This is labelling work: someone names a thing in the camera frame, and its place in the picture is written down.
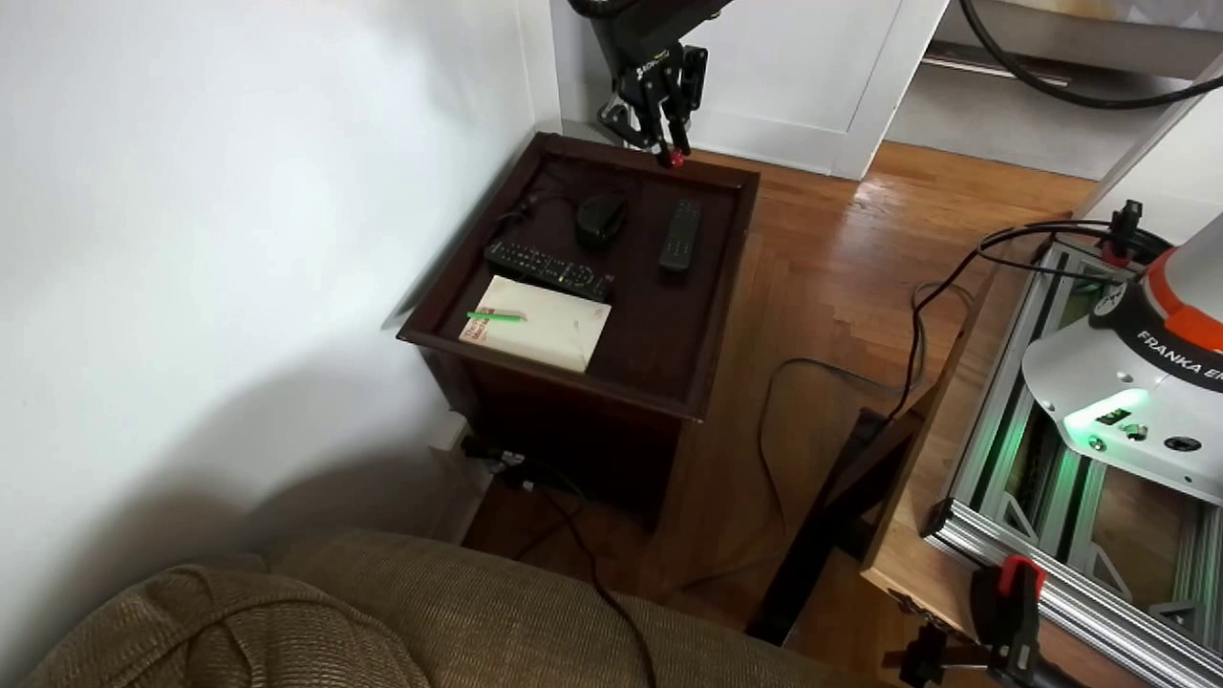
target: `black device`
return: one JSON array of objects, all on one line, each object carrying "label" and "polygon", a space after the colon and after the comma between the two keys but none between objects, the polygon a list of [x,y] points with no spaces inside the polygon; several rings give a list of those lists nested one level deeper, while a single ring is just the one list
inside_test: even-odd
[{"label": "black device", "polygon": [[572,263],[572,259],[541,253],[533,246],[519,246],[519,243],[492,243],[486,249],[486,259],[499,274],[552,287],[552,292],[565,292],[565,296],[592,297],[592,301],[607,301],[613,287],[617,287],[613,274],[602,274],[589,263]]},{"label": "black device", "polygon": [[606,253],[629,225],[629,198],[602,193],[576,202],[572,211],[572,230],[576,230],[576,246]]},{"label": "black device", "polygon": [[679,198],[674,221],[665,225],[657,267],[668,274],[685,274],[694,267],[701,243],[701,202]]},{"label": "black device", "polygon": [[1113,211],[1109,243],[1100,243],[1105,263],[1153,263],[1174,246],[1160,235],[1147,235],[1143,225],[1143,202],[1129,198],[1122,211]]},{"label": "black device", "polygon": [[992,669],[1020,683],[1039,669],[1039,590],[1043,571],[1020,556],[971,576],[971,625],[992,653]]},{"label": "black device", "polygon": [[679,48],[732,0],[570,0],[602,37],[613,101],[602,124],[635,148],[657,148],[676,167],[687,162],[687,115],[701,109],[706,51]]}]

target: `metal frame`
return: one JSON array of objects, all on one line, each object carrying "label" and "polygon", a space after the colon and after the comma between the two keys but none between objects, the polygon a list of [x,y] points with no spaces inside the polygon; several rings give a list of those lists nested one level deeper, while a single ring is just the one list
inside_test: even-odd
[{"label": "metal frame", "polygon": [[[1043,267],[1109,271],[1105,263],[1053,249]],[[1039,413],[1020,383],[1025,348],[1064,327],[1072,280],[1031,274],[1013,323],[1009,351],[995,367],[992,394],[969,440],[952,504],[932,538],[995,567],[1004,556],[1030,556],[1049,573],[1043,616],[1152,683],[1220,683],[1223,680],[1223,509],[1195,504],[1201,522],[1181,542],[1176,592],[1143,611],[1130,606],[1125,573],[1094,542],[1105,502],[1105,462],[1064,452],[1043,476],[1035,509],[1025,514],[1009,490],[1018,448]]]}]

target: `couch cushion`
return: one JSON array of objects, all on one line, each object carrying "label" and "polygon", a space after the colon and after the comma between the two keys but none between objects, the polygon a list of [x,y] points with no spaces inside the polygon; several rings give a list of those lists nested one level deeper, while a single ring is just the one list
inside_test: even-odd
[{"label": "couch cushion", "polygon": [[[269,550],[269,567],[378,616],[444,688],[592,683],[643,688],[643,658],[592,584],[509,557],[406,536],[316,536]],[[804,653],[625,595],[663,688],[863,683]]]},{"label": "couch cushion", "polygon": [[92,611],[34,672],[63,683],[429,683],[378,618],[260,571],[180,567]]}]

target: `black stand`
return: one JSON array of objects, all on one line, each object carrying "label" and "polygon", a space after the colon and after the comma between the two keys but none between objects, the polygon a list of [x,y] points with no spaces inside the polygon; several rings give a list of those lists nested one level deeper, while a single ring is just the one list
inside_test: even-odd
[{"label": "black stand", "polygon": [[820,490],[783,567],[776,571],[750,636],[764,644],[783,644],[820,584],[835,546],[851,557],[869,556],[877,536],[863,516],[883,504],[905,468],[909,440],[923,427],[930,397],[919,403],[905,416],[878,427],[878,416],[859,416],[848,443],[840,448],[827,486]]}]

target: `black cable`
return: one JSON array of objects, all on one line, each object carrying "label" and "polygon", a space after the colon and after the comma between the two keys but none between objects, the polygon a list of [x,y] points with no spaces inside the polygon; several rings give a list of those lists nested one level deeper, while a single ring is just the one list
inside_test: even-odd
[{"label": "black cable", "polygon": [[831,371],[831,376],[837,376],[837,379],[845,379],[845,383],[878,388],[877,379],[863,379],[863,376],[858,376],[858,371],[845,371],[845,367],[835,367],[835,365],[811,359],[811,357],[790,357],[790,359],[783,359],[783,365],[771,367],[770,388],[764,388],[764,404],[761,404],[761,413],[758,413],[758,462],[761,462],[761,476],[764,476],[764,483],[770,483],[770,502],[771,502],[771,514],[776,514],[776,516],[788,516],[788,514],[783,514],[783,499],[781,499],[781,486],[776,486],[770,452],[764,452],[764,437],[770,437],[764,426],[770,426],[770,413],[771,413],[776,383],[781,383],[781,376],[790,371],[790,367],[820,367],[820,371]]},{"label": "black cable", "polygon": [[[1065,239],[1109,239],[1105,225],[1109,225],[1109,221],[1077,220],[1077,221],[1031,221],[1031,225],[1025,225],[1025,230],[1003,230],[1003,235],[983,239],[979,249],[971,249],[971,253],[955,263],[955,271],[952,271],[948,280],[915,287],[915,292],[909,292],[909,315],[915,315],[915,329],[909,329],[909,332],[915,332],[915,339],[909,339],[909,357],[905,357],[909,365],[905,365],[902,397],[895,403],[895,408],[883,416],[883,426],[878,426],[877,434],[883,434],[883,427],[900,416],[900,408],[902,408],[905,397],[915,394],[915,383],[924,379],[924,323],[923,323],[923,311],[924,311],[930,301],[937,301],[939,296],[955,296],[960,308],[965,308],[965,319],[974,311],[974,297],[971,297],[965,287],[955,287],[955,280],[969,271],[969,263],[971,263],[974,257],[983,257],[983,259],[992,259],[992,263],[1004,263],[1004,267],[1025,267],[1025,271],[1043,271],[1043,274],[1109,282],[1109,280],[1096,280],[1096,274],[1054,271],[1054,267],[1020,263],[1020,259],[1004,259],[1004,257],[995,257],[995,253],[992,253],[995,246],[1004,246],[1004,243],[1018,243],[1018,239],[1031,239],[1031,235],[1035,235],[1035,239],[1053,239],[1053,243],[1059,243],[1064,235],[1065,235]],[[863,383],[863,388],[886,392],[886,388],[877,383],[877,379],[863,379],[863,376],[858,376],[858,371],[845,371],[845,367],[837,367],[837,365],[811,359],[811,357],[790,357],[790,359],[783,359],[783,365],[771,367],[770,388],[764,388],[764,403],[761,403],[761,413],[758,413],[758,462],[761,462],[761,476],[764,476],[764,483],[770,483],[771,514],[776,514],[781,522],[783,522],[788,514],[783,514],[783,499],[781,499],[781,486],[776,486],[770,452],[764,452],[764,437],[770,437],[770,416],[771,416],[776,383],[781,383],[790,367],[820,367],[820,371],[831,371],[831,376],[837,376],[837,379],[845,379],[845,383]],[[720,584],[720,581],[732,581],[732,576],[743,576],[743,573],[752,573],[752,571],[761,571],[761,567],[770,567],[770,561],[776,561],[776,557],[771,557],[771,556],[761,556],[761,557],[725,567],[724,573],[706,573],[706,576],[695,576],[695,581],[676,584],[668,595],[694,592],[694,590],[704,590],[704,584]]]},{"label": "black cable", "polygon": [[576,531],[572,514],[565,514],[565,504],[558,499],[552,499],[547,490],[541,490],[547,499],[547,504],[565,522],[576,550],[586,556],[589,567],[589,584],[602,592],[602,602],[625,618],[625,627],[635,636],[635,645],[643,653],[643,669],[645,669],[645,688],[657,688],[657,667],[653,667],[653,650],[643,636],[643,627],[635,625],[635,616],[606,590],[602,581],[602,557],[589,550],[586,536]]},{"label": "black cable", "polygon": [[492,220],[492,239],[500,243],[509,230],[529,225],[541,207],[556,202],[552,194],[525,193],[505,213]]},{"label": "black cable", "polygon": [[635,3],[639,0],[570,0],[570,8],[576,17],[589,17],[589,18],[613,18],[613,17],[618,17],[618,11],[635,8]]},{"label": "black cable", "polygon": [[1096,221],[1076,221],[1076,220],[1031,221],[1031,225],[1020,225],[1020,230],[998,230],[998,235],[983,239],[932,292],[924,292],[923,297],[909,297],[909,359],[905,359],[902,394],[900,394],[900,403],[892,404],[892,413],[878,420],[878,427],[869,440],[877,440],[909,404],[909,394],[915,394],[915,383],[919,383],[919,357],[924,351],[923,311],[930,301],[937,301],[979,257],[992,257],[995,246],[1009,246],[1018,239],[1109,239],[1109,230],[1100,230]]},{"label": "black cable", "polygon": [[1077,257],[1090,257],[1090,259],[1100,259],[1100,246],[1085,249],[1085,246],[1076,246],[1076,243],[1054,243],[1064,246],[1065,253],[1077,253]]},{"label": "black cable", "polygon": [[1100,282],[1100,287],[1118,287],[1122,282],[1122,280],[1109,280],[1109,274],[1059,271],[1059,267],[1039,267],[1039,263],[1004,259],[1004,257],[992,257],[992,253],[983,259],[1003,263],[1003,267],[1018,267],[1018,271],[1059,274],[1059,280],[1076,280],[1076,282]]},{"label": "black cable", "polygon": [[1064,86],[1043,81],[1039,74],[1031,74],[1020,58],[1013,58],[983,25],[979,3],[974,0],[960,0],[969,27],[979,34],[983,51],[1004,68],[1013,74],[1020,86],[1054,96],[1064,102],[1077,102],[1077,109],[1096,109],[1096,113],[1139,113],[1139,109],[1169,109],[1181,101],[1195,101],[1203,92],[1223,90],[1223,78],[1212,81],[1195,81],[1190,90],[1174,90],[1174,92],[1160,92],[1160,96],[1130,96],[1130,101],[1109,101],[1109,96],[1085,96]]},{"label": "black cable", "polygon": [[547,525],[534,538],[529,538],[514,557],[525,561],[533,557],[547,538],[565,531],[565,522]]},{"label": "black cable", "polygon": [[583,198],[586,194],[592,194],[592,193],[607,193],[607,189],[617,189],[617,194],[625,194],[629,202],[635,202],[635,194],[643,193],[643,181],[639,175],[617,175],[617,181],[595,181],[595,184],[576,184],[576,181],[570,181],[570,175],[564,175],[564,172],[556,172],[556,167],[543,167],[541,175],[547,175],[547,181],[556,181],[558,189],[564,189],[564,198],[576,211],[583,207]]}]

